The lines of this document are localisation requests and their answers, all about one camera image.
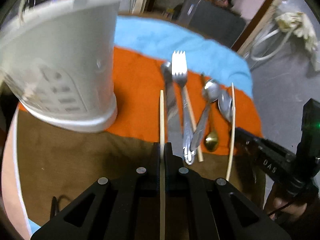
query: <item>fork handle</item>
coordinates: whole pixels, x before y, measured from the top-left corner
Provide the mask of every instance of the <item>fork handle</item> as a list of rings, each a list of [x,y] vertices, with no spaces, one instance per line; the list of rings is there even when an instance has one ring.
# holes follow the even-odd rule
[[[188,100],[186,95],[186,90],[181,89],[182,105],[183,105],[183,150],[185,161],[188,165],[191,165],[194,161],[190,151],[190,144],[193,137],[193,132],[191,130],[191,120],[188,110]]]

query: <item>silver spoon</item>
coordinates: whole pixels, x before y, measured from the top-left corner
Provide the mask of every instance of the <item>silver spoon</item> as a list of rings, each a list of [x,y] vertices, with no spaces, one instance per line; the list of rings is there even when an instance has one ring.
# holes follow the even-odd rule
[[[221,90],[218,98],[218,107],[222,116],[228,121],[232,120],[232,98],[227,91]]]
[[[214,80],[210,79],[205,83],[203,94],[207,98],[207,104],[201,114],[200,120],[198,122],[195,133],[193,134],[193,139],[190,145],[190,151],[194,151],[200,145],[201,140],[204,136],[205,126],[209,117],[210,103],[216,101],[220,94],[220,85]]]

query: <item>fork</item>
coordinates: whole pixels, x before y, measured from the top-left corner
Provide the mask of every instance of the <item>fork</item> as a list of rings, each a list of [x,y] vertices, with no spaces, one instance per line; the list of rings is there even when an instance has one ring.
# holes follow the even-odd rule
[[[188,80],[188,69],[185,52],[174,51],[172,54],[171,63],[172,80],[175,81],[181,90],[182,105],[183,105],[183,152],[184,158],[188,165],[191,165],[195,160],[196,151],[190,151],[190,144],[193,137],[191,129],[191,119],[188,111],[188,101],[186,95],[186,83]]]

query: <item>knife blade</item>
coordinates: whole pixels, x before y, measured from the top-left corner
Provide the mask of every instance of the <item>knife blade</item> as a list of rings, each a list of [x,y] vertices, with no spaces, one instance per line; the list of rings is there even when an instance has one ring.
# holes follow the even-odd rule
[[[177,105],[177,99],[173,87],[171,63],[165,62],[161,65],[164,78],[165,104],[167,113],[167,138],[172,145],[172,153],[184,160],[183,139],[181,123]]]

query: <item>chopstick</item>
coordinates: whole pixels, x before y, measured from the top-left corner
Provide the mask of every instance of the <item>chopstick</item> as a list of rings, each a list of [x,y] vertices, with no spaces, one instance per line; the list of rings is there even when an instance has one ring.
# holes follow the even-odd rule
[[[192,123],[192,130],[193,130],[193,132],[195,132],[195,130],[197,128],[197,123],[196,123],[195,115],[193,113],[192,105],[191,105],[191,102],[190,102],[189,93],[188,93],[188,90],[187,90],[186,86],[184,86],[183,89],[185,90],[185,94],[186,94],[186,98],[187,98],[188,111],[189,111],[189,115],[190,115],[190,119],[191,119],[191,123]],[[203,162],[203,155],[202,155],[201,146],[199,146],[197,148],[197,155],[198,155],[198,161],[199,162]]]
[[[233,150],[235,147],[236,103],[235,103],[235,88],[233,86],[233,83],[231,83],[231,90],[232,90],[232,130],[231,130],[229,161],[228,161],[228,168],[227,168],[227,174],[226,174],[227,181],[229,181],[229,179],[230,179],[232,160],[233,160]]]
[[[164,93],[160,91],[160,240],[165,237]]]

